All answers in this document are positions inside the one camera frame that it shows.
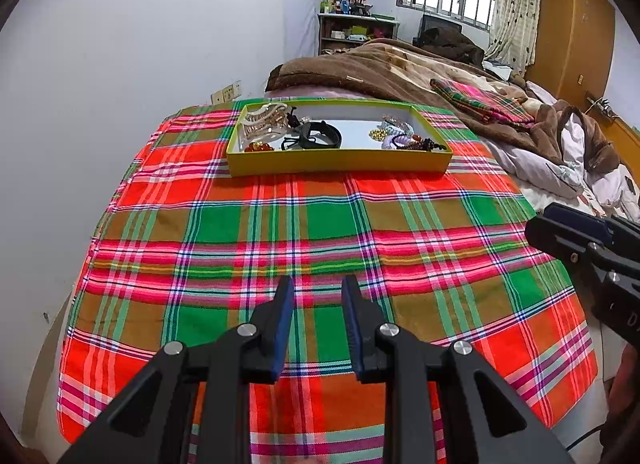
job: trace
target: checkered fabric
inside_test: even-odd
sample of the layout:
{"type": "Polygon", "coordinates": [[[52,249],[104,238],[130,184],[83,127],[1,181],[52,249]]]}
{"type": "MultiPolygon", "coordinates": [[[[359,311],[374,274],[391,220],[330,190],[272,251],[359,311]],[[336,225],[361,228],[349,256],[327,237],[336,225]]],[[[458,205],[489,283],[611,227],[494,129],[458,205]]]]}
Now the checkered fabric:
{"type": "Polygon", "coordinates": [[[380,461],[384,387],[351,373],[340,309],[351,273],[418,338],[471,341],[547,426],[576,403],[596,375],[583,311],[561,264],[526,243],[532,208],[464,124],[418,107],[453,149],[444,176],[231,178],[225,149],[246,103],[165,120],[100,220],[63,345],[67,440],[163,344],[215,340],[281,275],[293,278],[296,308],[280,380],[251,387],[254,462],[380,461]]]}
{"type": "Polygon", "coordinates": [[[498,121],[511,126],[530,128],[536,121],[516,100],[497,92],[477,89],[449,80],[431,80],[431,88],[449,103],[485,123],[498,121]]]}

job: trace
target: wooden wardrobe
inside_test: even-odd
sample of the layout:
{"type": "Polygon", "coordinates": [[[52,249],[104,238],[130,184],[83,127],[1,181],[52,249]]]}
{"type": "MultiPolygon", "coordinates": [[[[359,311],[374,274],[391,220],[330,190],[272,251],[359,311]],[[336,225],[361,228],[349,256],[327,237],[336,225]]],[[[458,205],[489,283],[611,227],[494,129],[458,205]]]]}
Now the wooden wardrobe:
{"type": "Polygon", "coordinates": [[[604,94],[616,28],[608,0],[540,0],[536,62],[525,78],[585,111],[604,94]]]}

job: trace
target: silver screw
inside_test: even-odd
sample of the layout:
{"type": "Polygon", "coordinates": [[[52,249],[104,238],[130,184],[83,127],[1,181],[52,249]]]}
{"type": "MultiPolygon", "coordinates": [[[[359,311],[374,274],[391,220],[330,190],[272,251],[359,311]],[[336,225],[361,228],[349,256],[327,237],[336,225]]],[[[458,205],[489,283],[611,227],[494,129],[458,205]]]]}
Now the silver screw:
{"type": "Polygon", "coordinates": [[[460,340],[453,343],[453,349],[461,356],[471,354],[474,349],[468,341],[460,340]]]}
{"type": "Polygon", "coordinates": [[[179,341],[169,341],[162,348],[162,350],[164,351],[165,354],[169,356],[177,356],[180,352],[182,352],[183,348],[184,348],[184,345],[179,341]]]}
{"type": "Polygon", "coordinates": [[[236,331],[242,337],[250,338],[256,332],[258,332],[258,327],[256,327],[253,323],[242,323],[242,325],[238,325],[236,331]]]}
{"type": "Polygon", "coordinates": [[[380,333],[383,336],[389,336],[392,338],[393,336],[397,336],[400,332],[400,327],[395,323],[383,323],[380,325],[380,333]]]}

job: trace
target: electrical socket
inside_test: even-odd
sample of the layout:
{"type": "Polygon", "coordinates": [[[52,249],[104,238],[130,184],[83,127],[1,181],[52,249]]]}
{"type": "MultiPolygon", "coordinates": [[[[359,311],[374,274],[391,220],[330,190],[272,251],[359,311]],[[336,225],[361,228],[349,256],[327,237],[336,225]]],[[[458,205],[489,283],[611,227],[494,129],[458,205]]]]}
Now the electrical socket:
{"type": "Polygon", "coordinates": [[[211,103],[213,105],[230,103],[234,99],[240,97],[240,94],[242,94],[242,82],[238,80],[235,81],[232,85],[227,85],[222,90],[214,92],[211,95],[211,103]]]}

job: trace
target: black cable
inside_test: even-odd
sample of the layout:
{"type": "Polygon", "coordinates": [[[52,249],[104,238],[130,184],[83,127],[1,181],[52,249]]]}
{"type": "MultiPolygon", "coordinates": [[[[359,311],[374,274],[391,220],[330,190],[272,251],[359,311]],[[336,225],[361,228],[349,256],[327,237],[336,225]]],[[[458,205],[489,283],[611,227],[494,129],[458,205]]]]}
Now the black cable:
{"type": "Polygon", "coordinates": [[[587,433],[585,433],[584,435],[581,435],[580,437],[578,437],[576,440],[574,440],[571,444],[569,444],[569,446],[566,447],[566,450],[569,451],[572,448],[574,448],[575,446],[578,446],[578,444],[580,444],[583,440],[585,440],[587,437],[590,437],[591,435],[593,435],[594,433],[602,430],[602,428],[604,427],[604,424],[601,424],[599,426],[596,426],[595,428],[593,428],[593,430],[589,430],[587,433]]]}

